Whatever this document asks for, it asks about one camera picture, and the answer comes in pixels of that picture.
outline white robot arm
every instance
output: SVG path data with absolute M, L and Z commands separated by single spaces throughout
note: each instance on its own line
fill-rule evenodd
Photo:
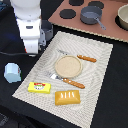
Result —
M 20 37 L 27 53 L 38 53 L 41 28 L 41 0 L 10 0 L 17 17 Z

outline black table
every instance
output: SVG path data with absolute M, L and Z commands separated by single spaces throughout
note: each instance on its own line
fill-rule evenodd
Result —
M 42 0 L 42 19 L 49 19 L 62 1 L 63 0 Z M 19 29 L 13 11 L 12 7 L 8 7 L 0 13 L 0 51 L 7 53 L 25 53 L 24 44 L 20 39 Z M 113 44 L 113 50 L 99 94 L 91 128 L 127 128 L 128 44 L 67 28 L 53 27 L 54 35 L 58 31 L 63 31 Z M 12 97 L 39 58 L 40 56 L 6 56 L 0 54 L 0 105 L 13 112 L 31 117 L 52 128 L 78 128 L 78 126 L 51 113 Z M 16 63 L 19 65 L 22 71 L 21 82 L 9 84 L 5 80 L 4 68 L 7 63 Z

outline light blue cup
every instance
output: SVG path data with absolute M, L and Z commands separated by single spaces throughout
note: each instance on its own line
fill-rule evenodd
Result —
M 5 66 L 4 77 L 9 83 L 21 81 L 21 70 L 15 63 L 8 63 Z

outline placemat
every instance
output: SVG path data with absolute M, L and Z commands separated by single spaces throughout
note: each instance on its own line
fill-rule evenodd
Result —
M 13 97 L 50 112 L 82 128 L 89 128 L 95 111 L 96 103 L 104 79 L 113 45 L 79 37 L 59 31 L 53 38 L 43 55 L 34 65 L 28 76 L 13 94 Z M 97 59 L 96 63 L 80 60 L 82 73 L 72 80 L 85 85 L 85 89 L 53 80 L 44 76 L 44 72 L 56 73 L 54 64 L 63 54 L 56 49 L 80 54 Z M 30 93 L 27 91 L 29 82 L 51 83 L 50 94 Z M 79 90 L 80 104 L 55 106 L 55 92 Z

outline toy food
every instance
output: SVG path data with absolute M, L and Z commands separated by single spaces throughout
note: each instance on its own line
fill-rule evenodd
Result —
M 79 104 L 80 102 L 79 90 L 55 92 L 55 105 Z
M 29 92 L 36 92 L 36 93 L 50 93 L 51 84 L 49 83 L 34 83 L 30 82 L 28 91 Z

